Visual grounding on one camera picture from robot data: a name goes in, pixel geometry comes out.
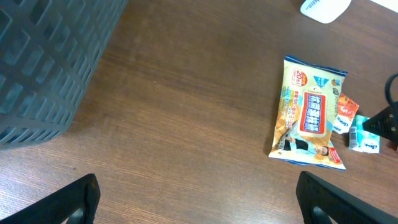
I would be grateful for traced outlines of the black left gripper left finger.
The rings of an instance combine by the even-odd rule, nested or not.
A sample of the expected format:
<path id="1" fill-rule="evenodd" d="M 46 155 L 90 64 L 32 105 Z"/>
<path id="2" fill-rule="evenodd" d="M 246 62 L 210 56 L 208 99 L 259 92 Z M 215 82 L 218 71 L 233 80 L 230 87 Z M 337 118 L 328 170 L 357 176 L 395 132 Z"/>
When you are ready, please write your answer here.
<path id="1" fill-rule="evenodd" d="M 92 224 L 101 197 L 94 174 L 87 174 L 1 223 L 88 223 Z"/>

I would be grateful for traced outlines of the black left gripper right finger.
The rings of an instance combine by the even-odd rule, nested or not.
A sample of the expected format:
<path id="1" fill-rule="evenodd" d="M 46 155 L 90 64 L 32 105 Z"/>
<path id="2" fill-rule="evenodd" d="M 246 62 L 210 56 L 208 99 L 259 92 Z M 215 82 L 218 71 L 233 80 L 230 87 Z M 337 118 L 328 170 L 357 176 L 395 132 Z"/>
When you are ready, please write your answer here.
<path id="1" fill-rule="evenodd" d="M 335 185 L 302 171 L 296 196 L 305 223 L 397 223 L 397 218 Z"/>

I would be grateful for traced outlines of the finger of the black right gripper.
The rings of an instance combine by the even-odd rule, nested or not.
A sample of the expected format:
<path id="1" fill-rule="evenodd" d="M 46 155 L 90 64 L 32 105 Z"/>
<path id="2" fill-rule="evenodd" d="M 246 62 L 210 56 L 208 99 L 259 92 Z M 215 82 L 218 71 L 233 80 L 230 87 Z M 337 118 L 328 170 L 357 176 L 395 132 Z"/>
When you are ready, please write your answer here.
<path id="1" fill-rule="evenodd" d="M 363 123 L 363 129 L 397 143 L 397 110 L 388 106 Z"/>

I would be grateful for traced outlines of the teal tissue pack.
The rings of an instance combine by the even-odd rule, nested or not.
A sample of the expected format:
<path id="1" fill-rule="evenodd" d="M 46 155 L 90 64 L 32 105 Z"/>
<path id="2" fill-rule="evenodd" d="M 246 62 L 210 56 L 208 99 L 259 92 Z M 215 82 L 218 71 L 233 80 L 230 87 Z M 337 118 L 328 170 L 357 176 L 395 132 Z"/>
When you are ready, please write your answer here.
<path id="1" fill-rule="evenodd" d="M 349 148 L 357 152 L 379 154 L 381 140 L 376 134 L 370 133 L 363 128 L 363 123 L 369 118 L 361 115 L 354 117 L 349 129 Z"/>

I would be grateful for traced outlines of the orange tissue pack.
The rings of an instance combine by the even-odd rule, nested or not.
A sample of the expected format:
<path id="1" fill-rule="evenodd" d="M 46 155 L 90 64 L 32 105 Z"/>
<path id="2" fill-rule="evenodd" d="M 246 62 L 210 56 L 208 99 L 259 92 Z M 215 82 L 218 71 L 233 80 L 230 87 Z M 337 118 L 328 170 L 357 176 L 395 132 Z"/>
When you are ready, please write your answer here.
<path id="1" fill-rule="evenodd" d="M 348 133 L 358 111 L 359 105 L 341 93 L 338 99 L 338 115 L 333 124 L 334 132 Z"/>

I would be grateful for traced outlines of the yellow wet wipes pack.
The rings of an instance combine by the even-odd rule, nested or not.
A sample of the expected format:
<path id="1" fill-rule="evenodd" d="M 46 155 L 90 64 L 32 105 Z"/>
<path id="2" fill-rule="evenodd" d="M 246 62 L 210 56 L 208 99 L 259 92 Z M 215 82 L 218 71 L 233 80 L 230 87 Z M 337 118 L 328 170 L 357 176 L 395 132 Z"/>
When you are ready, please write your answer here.
<path id="1" fill-rule="evenodd" d="M 274 140 L 269 157 L 345 170 L 331 143 L 346 71 L 284 58 Z"/>

